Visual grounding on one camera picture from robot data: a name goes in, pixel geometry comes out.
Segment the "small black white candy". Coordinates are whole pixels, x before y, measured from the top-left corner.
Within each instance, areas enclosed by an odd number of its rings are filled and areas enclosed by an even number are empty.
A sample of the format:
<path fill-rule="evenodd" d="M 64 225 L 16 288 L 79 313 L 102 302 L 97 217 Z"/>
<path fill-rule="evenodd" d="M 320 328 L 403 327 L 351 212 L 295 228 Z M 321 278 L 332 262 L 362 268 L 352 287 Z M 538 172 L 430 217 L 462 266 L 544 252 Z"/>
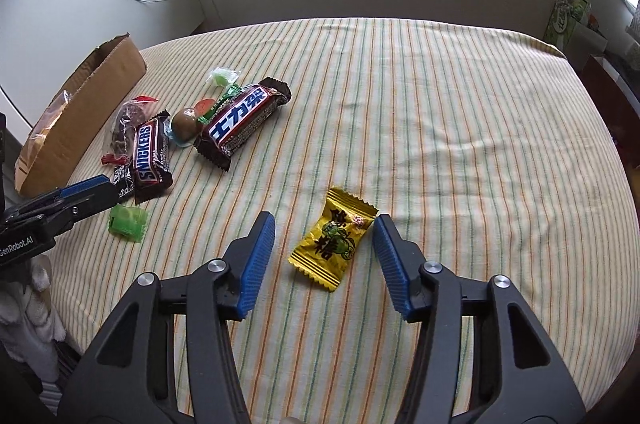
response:
<path fill-rule="evenodd" d="M 114 169 L 112 182 L 120 203 L 126 202 L 134 196 L 134 177 L 129 165 L 117 166 Z"/>

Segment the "green candy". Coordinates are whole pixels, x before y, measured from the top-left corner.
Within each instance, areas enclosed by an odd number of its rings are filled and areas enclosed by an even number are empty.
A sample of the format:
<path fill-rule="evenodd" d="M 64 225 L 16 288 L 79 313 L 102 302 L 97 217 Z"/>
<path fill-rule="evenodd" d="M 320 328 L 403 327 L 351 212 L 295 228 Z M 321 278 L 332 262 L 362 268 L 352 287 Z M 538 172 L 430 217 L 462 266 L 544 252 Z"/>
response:
<path fill-rule="evenodd" d="M 108 231 L 124 239 L 141 243 L 149 222 L 149 214 L 139 207 L 117 204 L 110 211 Z"/>

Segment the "brown Snickers bar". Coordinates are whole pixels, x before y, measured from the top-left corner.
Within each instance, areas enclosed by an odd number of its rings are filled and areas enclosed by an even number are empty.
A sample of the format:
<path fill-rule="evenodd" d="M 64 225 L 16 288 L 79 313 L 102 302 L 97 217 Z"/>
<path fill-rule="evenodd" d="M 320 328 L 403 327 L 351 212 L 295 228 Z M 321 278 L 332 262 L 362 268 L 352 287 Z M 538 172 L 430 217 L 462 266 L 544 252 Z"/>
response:
<path fill-rule="evenodd" d="M 157 113 L 137 128 L 131 173 L 137 204 L 162 196 L 172 185 L 169 166 L 169 139 L 165 132 L 169 113 Z"/>

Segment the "clear bag red dates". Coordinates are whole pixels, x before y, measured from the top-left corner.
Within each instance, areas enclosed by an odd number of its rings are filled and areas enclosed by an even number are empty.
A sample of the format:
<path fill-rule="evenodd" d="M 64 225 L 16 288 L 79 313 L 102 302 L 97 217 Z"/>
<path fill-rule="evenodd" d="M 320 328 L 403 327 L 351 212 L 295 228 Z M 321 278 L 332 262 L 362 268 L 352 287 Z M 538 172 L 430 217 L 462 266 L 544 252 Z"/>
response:
<path fill-rule="evenodd" d="M 138 95 L 119 106 L 105 132 L 102 165 L 120 166 L 130 162 L 137 128 L 151 117 L 156 103 L 157 99 L 152 96 Z"/>

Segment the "brown round chocolate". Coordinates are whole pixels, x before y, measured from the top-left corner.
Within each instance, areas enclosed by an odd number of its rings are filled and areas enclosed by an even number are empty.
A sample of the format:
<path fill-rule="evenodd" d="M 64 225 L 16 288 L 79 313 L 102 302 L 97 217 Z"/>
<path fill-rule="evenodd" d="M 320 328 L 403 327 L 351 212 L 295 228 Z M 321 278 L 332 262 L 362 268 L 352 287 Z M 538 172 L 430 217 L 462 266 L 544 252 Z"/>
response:
<path fill-rule="evenodd" d="M 214 105 L 213 98 L 202 98 L 171 116 L 165 123 L 165 132 L 176 147 L 188 147 L 201 132 L 200 118 Z"/>

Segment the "large Snickers bar Chinese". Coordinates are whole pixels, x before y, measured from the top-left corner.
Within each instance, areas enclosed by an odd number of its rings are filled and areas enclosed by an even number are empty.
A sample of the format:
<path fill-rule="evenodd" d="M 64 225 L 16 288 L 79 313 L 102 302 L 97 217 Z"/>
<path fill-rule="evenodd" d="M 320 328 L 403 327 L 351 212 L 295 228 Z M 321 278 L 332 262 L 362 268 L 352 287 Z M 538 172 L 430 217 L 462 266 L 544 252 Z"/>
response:
<path fill-rule="evenodd" d="M 194 147 L 209 162 L 228 171 L 236 150 L 291 98 L 288 84 L 271 77 L 242 88 L 234 84 L 200 118 L 203 127 Z"/>

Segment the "light green jelly cup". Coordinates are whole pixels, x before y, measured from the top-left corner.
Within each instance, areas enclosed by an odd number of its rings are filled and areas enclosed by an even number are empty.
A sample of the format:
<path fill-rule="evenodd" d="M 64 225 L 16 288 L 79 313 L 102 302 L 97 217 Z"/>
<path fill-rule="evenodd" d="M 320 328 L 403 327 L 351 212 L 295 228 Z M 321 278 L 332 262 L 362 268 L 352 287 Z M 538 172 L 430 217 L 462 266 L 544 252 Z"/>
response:
<path fill-rule="evenodd" d="M 238 80 L 239 74 L 235 70 L 227 67 L 215 67 L 212 68 L 206 77 L 207 84 L 211 84 L 215 87 L 228 87 Z"/>

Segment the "yellow candy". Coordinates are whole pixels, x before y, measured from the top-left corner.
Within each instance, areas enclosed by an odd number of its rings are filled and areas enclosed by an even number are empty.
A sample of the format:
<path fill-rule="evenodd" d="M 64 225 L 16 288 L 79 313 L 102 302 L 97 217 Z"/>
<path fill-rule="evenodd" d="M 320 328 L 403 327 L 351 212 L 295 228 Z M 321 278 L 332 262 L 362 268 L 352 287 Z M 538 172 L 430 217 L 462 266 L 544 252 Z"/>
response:
<path fill-rule="evenodd" d="M 378 210 L 339 188 L 329 188 L 322 214 L 295 246 L 288 262 L 329 292 L 341 284 Z"/>

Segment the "bagged sliced toast bread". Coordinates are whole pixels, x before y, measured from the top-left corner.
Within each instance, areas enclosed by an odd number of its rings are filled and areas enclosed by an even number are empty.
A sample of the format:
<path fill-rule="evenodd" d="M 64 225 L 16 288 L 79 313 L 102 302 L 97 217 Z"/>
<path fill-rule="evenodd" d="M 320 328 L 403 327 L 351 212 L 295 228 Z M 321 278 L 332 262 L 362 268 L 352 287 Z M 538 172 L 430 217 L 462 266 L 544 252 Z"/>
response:
<path fill-rule="evenodd" d="M 70 103 L 71 97 L 70 92 L 62 90 L 44 110 L 34 128 L 32 128 L 32 132 L 29 133 L 21 151 L 27 166 L 31 166 L 35 162 L 36 156 L 41 150 L 44 141 L 46 141 L 50 130 L 66 109 L 67 104 Z"/>

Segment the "brown cardboard box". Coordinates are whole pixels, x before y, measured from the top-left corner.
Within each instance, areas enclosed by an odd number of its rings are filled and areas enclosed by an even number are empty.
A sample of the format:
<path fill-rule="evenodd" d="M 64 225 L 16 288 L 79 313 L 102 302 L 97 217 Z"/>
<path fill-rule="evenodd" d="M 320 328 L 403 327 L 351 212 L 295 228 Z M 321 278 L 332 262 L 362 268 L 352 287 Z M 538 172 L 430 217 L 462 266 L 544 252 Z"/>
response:
<path fill-rule="evenodd" d="M 72 97 L 35 162 L 27 166 L 21 153 L 18 155 L 16 191 L 34 197 L 65 185 L 107 119 L 145 72 L 145 61 L 128 34 L 94 49 L 58 90 L 58 94 L 66 90 Z"/>

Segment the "striped table cloth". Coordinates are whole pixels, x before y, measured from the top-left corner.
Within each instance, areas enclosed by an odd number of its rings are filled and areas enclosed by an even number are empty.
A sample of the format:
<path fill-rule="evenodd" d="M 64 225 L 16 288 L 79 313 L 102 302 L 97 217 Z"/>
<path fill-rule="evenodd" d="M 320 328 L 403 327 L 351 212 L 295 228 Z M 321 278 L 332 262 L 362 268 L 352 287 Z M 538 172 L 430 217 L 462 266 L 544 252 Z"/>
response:
<path fill-rule="evenodd" d="M 510 277 L 587 407 L 620 374 L 639 325 L 638 217 L 610 132 L 558 50 L 499 29 L 315 18 L 142 55 L 136 92 L 169 112 L 209 96 L 216 66 L 245 84 L 283 80 L 292 98 L 228 171 L 190 147 L 172 152 L 174 184 L 146 204 L 141 243 L 111 234 L 104 214 L 60 237 L 53 303 L 77 348 L 140 273 L 189 273 L 267 210 L 277 230 L 265 279 L 230 329 L 250 417 L 393 422 L 419 329 L 393 308 L 370 241 L 334 292 L 288 262 L 335 187 L 456 274 Z"/>

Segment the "green paper bag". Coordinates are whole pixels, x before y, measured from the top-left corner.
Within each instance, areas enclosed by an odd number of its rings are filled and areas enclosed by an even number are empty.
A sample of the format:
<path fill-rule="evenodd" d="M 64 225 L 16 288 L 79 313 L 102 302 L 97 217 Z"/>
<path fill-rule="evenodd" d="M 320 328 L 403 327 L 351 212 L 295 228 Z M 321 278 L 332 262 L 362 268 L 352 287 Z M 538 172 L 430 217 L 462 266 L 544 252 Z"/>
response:
<path fill-rule="evenodd" d="M 556 0 L 544 31 L 544 42 L 564 53 L 570 49 L 603 52 L 608 40 L 591 9 L 589 0 Z"/>

